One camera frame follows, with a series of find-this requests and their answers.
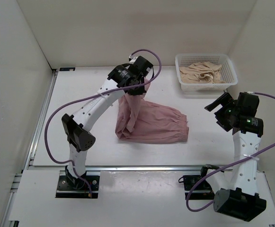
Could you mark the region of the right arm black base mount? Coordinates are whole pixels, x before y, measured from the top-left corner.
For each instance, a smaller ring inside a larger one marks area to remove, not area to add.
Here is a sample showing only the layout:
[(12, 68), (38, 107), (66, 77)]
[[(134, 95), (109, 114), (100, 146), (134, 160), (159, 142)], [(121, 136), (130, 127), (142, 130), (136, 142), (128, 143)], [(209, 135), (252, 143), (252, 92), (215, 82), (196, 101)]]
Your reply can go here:
[[(201, 179), (199, 175), (183, 175), (178, 179), (178, 183), (183, 184), (185, 198), (192, 187)], [(190, 196), (191, 200), (213, 200), (214, 192), (207, 181), (201, 182)]]

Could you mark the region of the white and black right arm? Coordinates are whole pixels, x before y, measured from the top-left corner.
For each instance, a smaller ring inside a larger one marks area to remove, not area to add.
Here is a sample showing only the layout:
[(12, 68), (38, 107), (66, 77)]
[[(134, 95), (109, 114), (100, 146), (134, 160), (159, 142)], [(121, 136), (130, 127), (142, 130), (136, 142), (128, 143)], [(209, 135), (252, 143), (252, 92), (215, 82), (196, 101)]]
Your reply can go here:
[(264, 129), (263, 120), (255, 117), (259, 98), (240, 93), (235, 100), (224, 93), (205, 109), (210, 112), (218, 105), (222, 107), (215, 118), (225, 131), (232, 131), (234, 161), (246, 157), (248, 161), (234, 166), (230, 180), (223, 171), (214, 175), (207, 172), (198, 177), (198, 183), (213, 190), (215, 212), (250, 222), (266, 209), (266, 200), (257, 190), (257, 158), (253, 156), (259, 150)]

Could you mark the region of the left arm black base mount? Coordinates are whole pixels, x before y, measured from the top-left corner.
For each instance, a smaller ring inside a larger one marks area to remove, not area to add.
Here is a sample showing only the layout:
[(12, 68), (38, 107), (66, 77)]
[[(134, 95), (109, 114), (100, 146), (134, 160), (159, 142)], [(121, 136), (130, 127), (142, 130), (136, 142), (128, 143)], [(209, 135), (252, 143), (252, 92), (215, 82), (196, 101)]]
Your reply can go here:
[(92, 193), (89, 191), (89, 187), (85, 182), (79, 182), (78, 186), (75, 186), (65, 175), (60, 173), (57, 183), (56, 198), (75, 198), (75, 199), (97, 199), (99, 191), (100, 176), (99, 175), (87, 175), (86, 180), (91, 186)]

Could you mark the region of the pink trousers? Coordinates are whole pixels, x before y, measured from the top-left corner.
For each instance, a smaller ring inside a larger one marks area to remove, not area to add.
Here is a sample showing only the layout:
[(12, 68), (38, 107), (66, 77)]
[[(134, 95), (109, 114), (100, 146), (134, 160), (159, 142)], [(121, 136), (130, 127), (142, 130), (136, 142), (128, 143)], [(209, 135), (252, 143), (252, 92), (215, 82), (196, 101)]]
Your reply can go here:
[(126, 94), (118, 100), (118, 139), (146, 144), (187, 142), (187, 116), (175, 108), (146, 101), (145, 96)]

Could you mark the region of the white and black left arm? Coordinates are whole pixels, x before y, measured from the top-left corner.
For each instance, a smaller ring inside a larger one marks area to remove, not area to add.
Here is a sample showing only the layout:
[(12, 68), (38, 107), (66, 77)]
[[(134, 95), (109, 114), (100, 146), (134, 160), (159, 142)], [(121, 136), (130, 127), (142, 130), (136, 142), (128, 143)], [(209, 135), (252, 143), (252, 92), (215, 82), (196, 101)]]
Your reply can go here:
[(87, 185), (85, 162), (87, 151), (96, 138), (91, 134), (95, 122), (112, 104), (126, 94), (142, 95), (145, 86), (123, 90), (124, 87), (143, 84), (145, 77), (152, 70), (152, 64), (125, 63), (116, 66), (107, 76), (98, 90), (98, 97), (92, 98), (72, 115), (64, 114), (62, 125), (67, 135), (71, 162), (66, 166), (67, 182), (75, 190)]

